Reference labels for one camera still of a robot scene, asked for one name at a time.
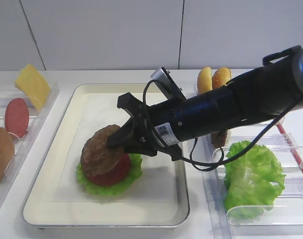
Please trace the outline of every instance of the cheese slice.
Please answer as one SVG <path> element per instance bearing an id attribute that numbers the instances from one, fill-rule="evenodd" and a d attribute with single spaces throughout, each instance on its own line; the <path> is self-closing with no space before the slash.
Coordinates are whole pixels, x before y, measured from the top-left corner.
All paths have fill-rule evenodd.
<path id="1" fill-rule="evenodd" d="M 40 112 L 50 93 L 50 87 L 33 65 L 28 64 L 21 69 L 15 86 L 29 97 L 35 109 Z"/>

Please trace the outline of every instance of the white wall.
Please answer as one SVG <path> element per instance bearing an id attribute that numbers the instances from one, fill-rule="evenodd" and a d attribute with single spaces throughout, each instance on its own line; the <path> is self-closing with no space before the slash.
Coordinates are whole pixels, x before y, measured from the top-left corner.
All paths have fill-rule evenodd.
<path id="1" fill-rule="evenodd" d="M 46 69 L 178 68 L 183 0 L 22 0 Z"/>
<path id="2" fill-rule="evenodd" d="M 303 0 L 185 0 L 180 68 L 252 68 L 303 46 Z"/>
<path id="3" fill-rule="evenodd" d="M 44 70 L 18 0 L 0 0 L 0 71 L 33 63 Z"/>

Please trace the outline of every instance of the barcode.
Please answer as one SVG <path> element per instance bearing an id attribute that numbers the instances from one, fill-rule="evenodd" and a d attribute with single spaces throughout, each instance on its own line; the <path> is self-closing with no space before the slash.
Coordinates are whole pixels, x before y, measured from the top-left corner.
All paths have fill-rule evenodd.
<path id="1" fill-rule="evenodd" d="M 158 133 L 159 133 L 160 136 L 164 136 L 166 134 L 169 134 L 165 125 L 159 126 L 157 128 L 157 130 L 158 130 Z"/>

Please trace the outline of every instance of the green lettuce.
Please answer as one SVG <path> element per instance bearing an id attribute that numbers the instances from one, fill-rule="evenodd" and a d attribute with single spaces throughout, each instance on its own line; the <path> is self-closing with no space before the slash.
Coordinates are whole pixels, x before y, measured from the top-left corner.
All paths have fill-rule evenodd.
<path id="1" fill-rule="evenodd" d="M 249 145 L 249 141 L 234 143 L 229 147 L 227 157 L 236 155 Z M 263 145 L 255 145 L 245 155 L 225 164 L 224 184 L 227 195 L 226 210 L 241 205 L 268 205 L 271 210 L 275 198 L 285 188 L 285 174 L 275 155 Z M 254 218 L 264 212 L 263 207 L 238 207 L 228 212 L 229 217 Z"/>
<path id="2" fill-rule="evenodd" d="M 115 196 L 125 192 L 135 180 L 141 175 L 142 158 L 140 154 L 129 154 L 131 158 L 131 168 L 127 177 L 122 181 L 112 186 L 99 186 L 87 179 L 82 170 L 82 165 L 79 163 L 76 167 L 76 179 L 80 185 L 85 188 L 85 191 L 92 195 Z"/>

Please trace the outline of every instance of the white table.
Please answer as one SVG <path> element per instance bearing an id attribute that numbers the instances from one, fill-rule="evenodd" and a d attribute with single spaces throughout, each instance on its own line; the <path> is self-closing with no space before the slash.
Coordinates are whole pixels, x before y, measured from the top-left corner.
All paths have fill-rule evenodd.
<path id="1" fill-rule="evenodd" d="M 233 70 L 234 74 L 246 70 Z M 186 165 L 188 190 L 190 196 L 190 216 L 188 220 L 175 230 L 158 229 L 35 229 L 27 226 L 21 217 L 21 207 L 26 193 L 33 181 L 42 157 L 55 133 L 64 109 L 74 89 L 84 83 L 146 83 L 153 71 L 45 71 L 41 72 L 48 82 L 57 82 L 60 93 L 50 111 L 35 143 L 30 150 L 1 210 L 0 239 L 213 239 L 210 216 L 206 204 L 201 173 L 191 165 Z M 183 88 L 183 93 L 195 92 L 194 85 L 198 70 L 173 70 L 171 76 Z M 18 72 L 0 72 L 0 88 L 13 86 Z M 299 145 L 303 145 L 303 110 L 290 113 L 284 126 L 292 133 Z M 184 143 L 184 150 L 190 151 L 189 144 Z M 204 154 L 202 143 L 195 151 L 195 160 Z M 303 238 L 303 236 L 287 236 L 285 238 Z"/>

